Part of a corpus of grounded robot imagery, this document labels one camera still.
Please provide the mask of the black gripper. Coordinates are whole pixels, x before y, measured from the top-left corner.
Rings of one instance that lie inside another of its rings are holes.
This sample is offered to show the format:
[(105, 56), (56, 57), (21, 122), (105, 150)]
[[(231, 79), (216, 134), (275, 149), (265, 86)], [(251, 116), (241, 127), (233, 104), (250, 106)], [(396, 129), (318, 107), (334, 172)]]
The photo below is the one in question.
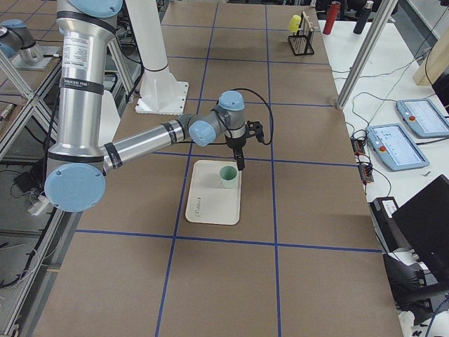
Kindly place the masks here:
[(233, 151), (234, 158), (236, 160), (238, 171), (244, 170), (244, 155), (242, 152), (236, 150), (242, 150), (246, 145), (246, 136), (240, 136), (238, 138), (230, 138), (225, 136), (226, 145)]

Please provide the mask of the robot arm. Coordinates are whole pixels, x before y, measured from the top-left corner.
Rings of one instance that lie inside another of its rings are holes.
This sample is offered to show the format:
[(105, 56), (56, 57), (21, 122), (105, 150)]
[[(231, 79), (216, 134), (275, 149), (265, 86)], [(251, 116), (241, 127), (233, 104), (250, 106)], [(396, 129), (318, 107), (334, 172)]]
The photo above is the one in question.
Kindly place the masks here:
[(60, 47), (41, 46), (19, 19), (1, 22), (1, 51), (18, 70), (44, 70)]
[[(142, 61), (139, 113), (173, 114), (175, 120), (115, 143), (99, 143), (107, 46), (116, 37), (125, 8)], [(44, 192), (54, 207), (82, 212), (103, 197), (108, 170), (127, 161), (192, 140), (204, 147), (224, 135), (243, 169), (246, 121), (243, 97), (226, 91), (205, 115), (184, 111), (188, 83), (169, 70), (155, 1), (59, 1), (57, 23), (63, 33), (58, 135), (48, 151)]]

